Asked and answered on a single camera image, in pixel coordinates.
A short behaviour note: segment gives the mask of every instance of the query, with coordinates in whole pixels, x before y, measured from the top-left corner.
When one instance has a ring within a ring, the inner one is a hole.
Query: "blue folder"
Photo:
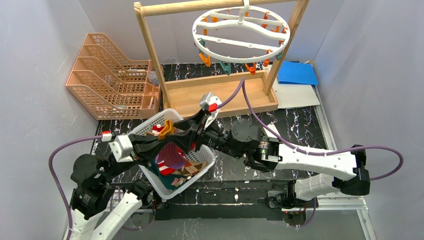
[[[279,84],[318,85],[314,69],[309,63],[284,61],[278,72]]]

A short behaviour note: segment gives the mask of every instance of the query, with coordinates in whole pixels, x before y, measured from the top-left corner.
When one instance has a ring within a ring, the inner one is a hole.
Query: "teal clothes peg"
[[[280,61],[282,55],[283,55],[283,51],[280,51],[279,54],[275,55],[275,59],[277,59],[278,61]]]
[[[205,40],[203,40],[203,39],[201,39],[200,38],[200,44],[203,46],[203,47],[205,47],[206,46],[206,42],[205,42]],[[199,54],[205,54],[202,50],[200,50],[200,48],[199,48]]]
[[[221,64],[222,69],[229,76],[231,74],[231,62],[225,64],[225,62],[220,61],[219,64]]]

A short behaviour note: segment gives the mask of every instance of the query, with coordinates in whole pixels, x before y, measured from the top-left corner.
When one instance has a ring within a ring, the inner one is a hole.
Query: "white circular hanger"
[[[240,14],[237,15],[230,15],[230,14],[223,14],[219,13],[221,11],[227,11],[227,10],[233,10],[238,9]],[[261,12],[263,14],[267,13],[269,16],[274,17],[277,20],[267,20],[267,19],[261,19],[261,18],[254,18],[254,17],[246,17],[244,16],[246,12],[248,11],[257,11]],[[218,22],[205,22],[202,21],[206,17],[215,17],[219,19],[226,19],[226,20],[220,20]],[[273,32],[271,30],[267,30],[263,28],[259,24],[266,24],[270,26],[278,26],[282,29],[286,29],[286,33],[282,32]],[[244,41],[237,41],[237,40],[230,40],[225,39],[221,37],[214,37],[214,36],[208,36],[203,34],[198,34],[196,28],[200,27],[203,29],[219,29],[219,28],[225,28],[225,27],[236,27],[236,28],[246,28],[253,30],[267,38],[274,39],[276,41],[283,41],[280,46],[267,46],[262,44],[256,44],[256,43],[250,43],[250,42],[244,42]],[[249,6],[249,1],[244,1],[244,6],[237,6],[237,7],[230,7],[230,8],[219,8],[219,9],[212,9],[210,11],[205,12],[201,16],[199,16],[196,21],[194,21],[193,28],[193,39],[194,43],[197,45],[197,47],[204,52],[205,54],[211,56],[212,58],[228,62],[228,63],[240,63],[240,64],[247,64],[247,63],[254,63],[254,62],[261,62],[266,59],[269,59],[271,57],[274,57],[275,55],[279,54],[289,42],[290,38],[290,29],[287,22],[277,15],[276,13],[267,10],[262,7],[257,6]],[[235,58],[230,56],[223,56],[219,55],[217,53],[214,53],[210,51],[208,48],[204,47],[201,44],[201,40],[205,41],[212,41],[220,44],[230,44],[240,47],[246,47],[250,49],[260,49],[260,50],[271,50],[268,54],[262,55],[262,56],[254,56],[250,58]]]

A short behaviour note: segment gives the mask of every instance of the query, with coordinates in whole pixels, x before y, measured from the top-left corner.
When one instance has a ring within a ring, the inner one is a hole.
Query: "wooden drying rack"
[[[278,100],[273,91],[273,83],[277,77],[283,60],[289,50],[289,46],[295,36],[296,30],[302,19],[309,0],[250,0],[250,5],[272,4],[282,2],[296,2],[293,13],[288,21],[290,38],[287,46],[282,52],[280,60],[274,60],[269,74],[257,71],[255,75],[250,72],[233,73],[231,75],[216,75],[198,77],[186,80],[165,82],[162,72],[156,72],[160,88],[163,92],[163,106],[165,109],[173,108],[184,118],[196,114],[200,110],[199,101],[206,93],[213,92],[221,100],[227,99],[236,89],[242,77],[246,78],[246,92],[249,96],[253,109],[259,112],[276,110]],[[244,6],[243,0],[196,0],[186,2],[167,3],[151,6],[142,6],[140,2],[134,3],[135,15],[140,25],[144,41],[147,46],[154,69],[160,69],[158,55],[153,45],[152,36],[147,25],[146,17],[167,14],[187,13],[194,11],[212,10],[220,8],[232,8]],[[235,115],[249,114],[242,91],[223,107],[219,117],[230,117]]]

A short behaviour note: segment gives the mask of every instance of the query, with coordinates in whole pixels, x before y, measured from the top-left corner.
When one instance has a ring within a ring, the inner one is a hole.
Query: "gray wall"
[[[86,33],[78,0],[0,0],[0,239],[63,237],[65,206],[48,157],[93,135],[97,121],[65,89]],[[53,166],[68,198],[75,158],[91,142],[60,152]]]
[[[107,34],[130,59],[149,59],[149,54],[134,13],[134,0],[79,0],[97,32]],[[184,2],[183,0],[141,0],[142,5]],[[344,0],[311,0],[296,32],[288,60],[307,61],[314,59],[334,18]],[[260,5],[269,9],[287,22],[295,2]],[[149,29],[161,64],[201,63],[199,49],[194,46],[193,22],[206,11],[195,11],[163,16],[147,17]],[[263,18],[263,14],[254,15]],[[242,28],[209,30],[208,35],[245,42],[269,44],[277,42]],[[261,56],[265,52],[246,50],[227,44],[207,43],[207,47],[218,54],[236,58]]]
[[[403,168],[373,181],[366,202],[379,239],[424,239],[424,2],[346,0],[314,66],[338,148],[391,146]],[[398,159],[368,150],[372,176]]]

